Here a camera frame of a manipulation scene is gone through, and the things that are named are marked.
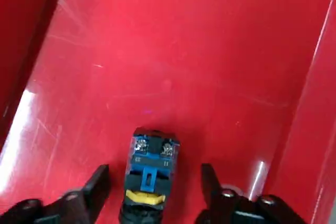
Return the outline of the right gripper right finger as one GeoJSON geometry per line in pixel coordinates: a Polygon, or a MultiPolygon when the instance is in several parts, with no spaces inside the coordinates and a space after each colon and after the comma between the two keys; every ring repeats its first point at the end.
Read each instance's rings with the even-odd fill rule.
{"type": "Polygon", "coordinates": [[[201,186],[206,208],[197,216],[197,223],[306,223],[275,195],[260,195],[252,201],[222,187],[209,163],[201,165],[201,186]]]}

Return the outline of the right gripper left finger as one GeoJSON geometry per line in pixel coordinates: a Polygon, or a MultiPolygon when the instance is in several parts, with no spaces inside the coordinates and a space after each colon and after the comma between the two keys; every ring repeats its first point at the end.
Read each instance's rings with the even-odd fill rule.
{"type": "Polygon", "coordinates": [[[79,190],[48,205],[37,198],[22,200],[1,214],[1,223],[95,223],[109,194],[109,165],[103,164],[79,190]]]}

